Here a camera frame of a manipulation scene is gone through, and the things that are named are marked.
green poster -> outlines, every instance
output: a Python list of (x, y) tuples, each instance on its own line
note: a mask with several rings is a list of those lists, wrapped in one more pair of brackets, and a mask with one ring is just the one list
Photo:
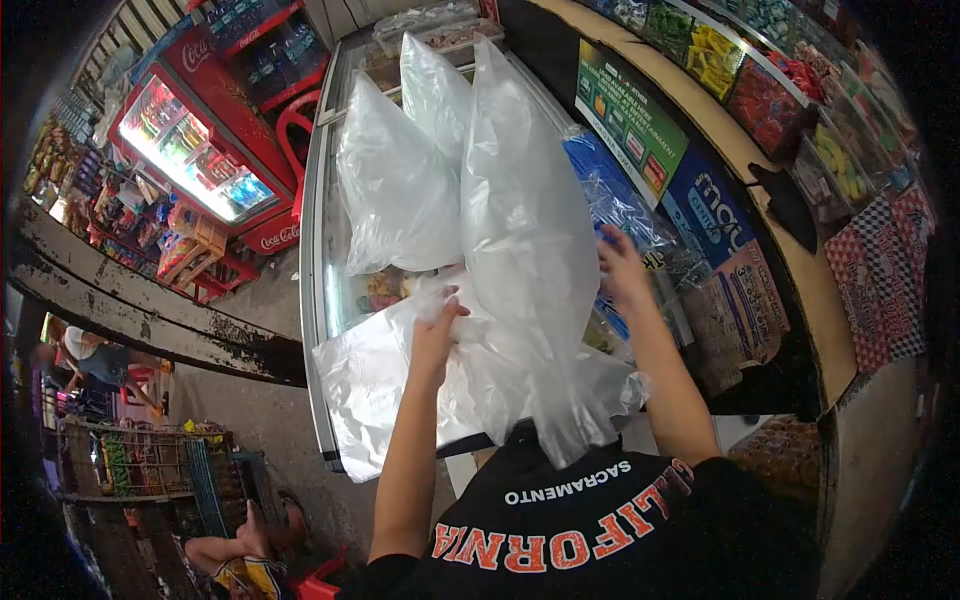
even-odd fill
[(584, 39), (575, 105), (655, 207), (684, 157), (686, 134)]

plastic bag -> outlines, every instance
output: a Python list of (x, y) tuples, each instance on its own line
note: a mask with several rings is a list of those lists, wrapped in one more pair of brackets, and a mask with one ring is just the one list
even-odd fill
[(353, 236), (347, 274), (460, 262), (458, 178), (437, 145), (357, 72), (337, 152)]
[(470, 121), (470, 84), (444, 57), (410, 34), (400, 51), (403, 112), (436, 142), (460, 173)]
[[(355, 482), (383, 469), (409, 371), (414, 321), (436, 319), (447, 285), (459, 286), (458, 300), (471, 315), (458, 318), (451, 332), (457, 344), (437, 396), (437, 448), (481, 432), (504, 444), (516, 422), (532, 414), (535, 382), (527, 376), (527, 343), (483, 309), (467, 271), (450, 270), (313, 350), (340, 458)], [(592, 348), (578, 348), (575, 372), (607, 416), (636, 410), (647, 397), (641, 375)]]
[(530, 345), (540, 447), (563, 468), (615, 432), (575, 362), (600, 271), (587, 203), (556, 135), (516, 70), (487, 40), (464, 169), (464, 256), (480, 304)]

glass door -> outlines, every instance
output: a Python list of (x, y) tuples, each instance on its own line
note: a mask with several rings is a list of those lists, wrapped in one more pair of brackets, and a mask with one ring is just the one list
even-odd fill
[(276, 195), (210, 143), (209, 130), (154, 75), (124, 115), (120, 136), (164, 176), (233, 225)]

red cooler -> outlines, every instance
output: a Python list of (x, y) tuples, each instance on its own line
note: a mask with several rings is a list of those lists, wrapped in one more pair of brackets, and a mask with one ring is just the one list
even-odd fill
[(290, 214), (297, 178), (202, 28), (184, 32), (150, 65), (108, 137), (255, 252), (299, 240)]

white shirt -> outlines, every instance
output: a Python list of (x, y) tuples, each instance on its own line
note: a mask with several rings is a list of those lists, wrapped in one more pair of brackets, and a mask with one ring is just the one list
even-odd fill
[(66, 333), (63, 334), (63, 344), (68, 352), (77, 360), (84, 360), (93, 356), (97, 350), (96, 344), (85, 344), (83, 340), (84, 331), (79, 327), (69, 326)]

